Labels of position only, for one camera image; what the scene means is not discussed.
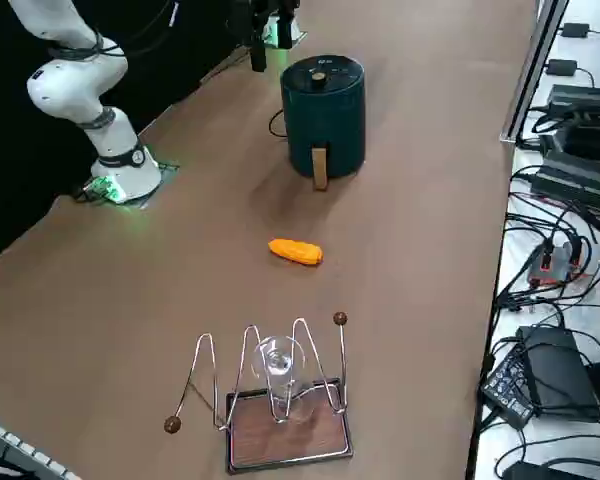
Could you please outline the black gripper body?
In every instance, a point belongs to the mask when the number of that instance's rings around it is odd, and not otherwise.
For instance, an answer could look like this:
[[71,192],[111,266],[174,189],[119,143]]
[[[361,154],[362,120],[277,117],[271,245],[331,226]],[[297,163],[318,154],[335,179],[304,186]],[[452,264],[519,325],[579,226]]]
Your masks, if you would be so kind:
[[299,0],[251,0],[252,11],[257,14],[294,14],[300,7]]

